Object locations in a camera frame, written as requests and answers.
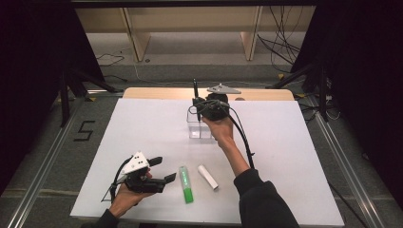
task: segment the tripod leg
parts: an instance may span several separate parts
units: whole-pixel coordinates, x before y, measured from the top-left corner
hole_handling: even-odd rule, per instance
[[[265,88],[282,88],[283,86],[286,86],[287,84],[293,82],[295,79],[299,78],[300,76],[308,73],[314,67],[315,67],[314,64],[309,64],[309,65],[297,70],[295,73],[293,73],[292,75],[288,76],[287,78],[285,78],[281,82],[279,82],[279,83],[277,83],[275,85],[266,86]]]
[[[327,94],[327,72],[326,66],[322,67],[322,72],[320,74],[320,85],[319,85],[319,112],[325,122],[328,122],[326,113],[326,94]]]
[[[88,80],[89,82],[95,84],[96,86],[99,86],[99,87],[101,87],[101,88],[106,89],[106,91],[108,91],[108,92],[117,93],[117,92],[123,92],[123,91],[124,91],[123,89],[116,89],[116,88],[113,87],[113,86],[110,86],[110,85],[108,85],[108,84],[106,84],[106,83],[104,83],[104,82],[101,82],[101,81],[95,79],[94,77],[92,77],[92,76],[90,76],[90,75],[84,73],[84,72],[81,71],[81,70],[72,68],[72,69],[71,69],[71,72],[74,73],[74,74],[76,74],[76,75],[78,75],[78,76],[80,76],[80,77],[83,78],[83,79]]]
[[[62,100],[62,124],[61,127],[65,126],[67,120],[70,116],[70,107],[68,104],[68,92],[65,72],[62,73],[60,77],[60,98]]]

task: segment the black sleeve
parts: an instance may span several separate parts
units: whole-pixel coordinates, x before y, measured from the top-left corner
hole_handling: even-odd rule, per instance
[[[258,170],[248,169],[234,179],[240,193],[242,227],[299,227],[287,203],[272,182],[263,182]]]
[[[115,218],[109,210],[105,210],[104,214],[95,223],[85,223],[81,228],[116,228],[119,220]]]

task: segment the white tabletop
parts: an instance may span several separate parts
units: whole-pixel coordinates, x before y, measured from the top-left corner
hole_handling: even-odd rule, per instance
[[[238,112],[250,149],[256,153],[253,160],[261,178],[276,186],[297,222],[302,226],[343,226],[297,102],[239,101],[230,105]],[[162,179],[186,165],[194,202],[184,202],[177,175],[163,193],[144,199],[122,219],[240,224],[231,167],[214,139],[189,139],[189,106],[189,100],[120,99],[71,215],[100,217],[110,206],[101,199],[119,166],[141,150],[148,159],[163,157],[163,163],[151,168],[153,178]],[[240,151],[245,151],[236,129],[234,135]],[[199,164],[216,179],[218,191],[198,173]]]

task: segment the human hand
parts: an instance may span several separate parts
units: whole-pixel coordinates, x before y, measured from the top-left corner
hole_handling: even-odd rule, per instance
[[[228,144],[234,144],[234,124],[228,117],[214,122],[205,117],[202,117],[201,120],[208,125],[211,134],[219,143],[219,147],[224,148]]]
[[[148,178],[152,178],[150,173],[147,172],[146,175]],[[118,219],[141,200],[154,194],[155,193],[135,193],[128,189],[123,182],[119,188],[115,200],[112,202],[112,205],[109,208],[109,211],[115,218]]]

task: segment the clear plastic box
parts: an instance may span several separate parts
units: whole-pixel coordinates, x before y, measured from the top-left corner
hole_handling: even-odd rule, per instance
[[[203,121],[198,121],[196,107],[191,107],[190,112],[187,112],[187,125],[189,127],[190,139],[212,139],[210,128]]]

